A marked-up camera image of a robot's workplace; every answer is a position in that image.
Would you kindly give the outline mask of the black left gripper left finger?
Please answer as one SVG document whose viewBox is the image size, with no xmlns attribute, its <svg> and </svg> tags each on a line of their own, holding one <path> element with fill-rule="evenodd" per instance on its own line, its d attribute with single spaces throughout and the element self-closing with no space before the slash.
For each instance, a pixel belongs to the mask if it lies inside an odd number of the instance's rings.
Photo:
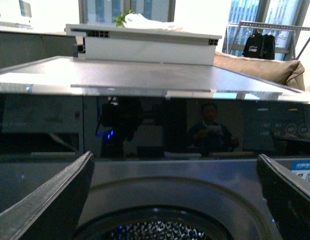
<svg viewBox="0 0 310 240">
<path fill-rule="evenodd" d="M 70 240 L 95 169 L 88 151 L 0 213 L 0 240 Z"/>
</svg>

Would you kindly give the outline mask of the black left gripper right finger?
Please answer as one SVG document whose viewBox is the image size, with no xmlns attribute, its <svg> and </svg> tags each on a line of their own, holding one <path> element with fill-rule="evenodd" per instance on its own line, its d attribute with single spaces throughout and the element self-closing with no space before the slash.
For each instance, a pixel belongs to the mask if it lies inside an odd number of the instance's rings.
<svg viewBox="0 0 310 240">
<path fill-rule="evenodd" d="M 310 240 L 310 183 L 264 154 L 256 171 L 281 238 Z"/>
</svg>

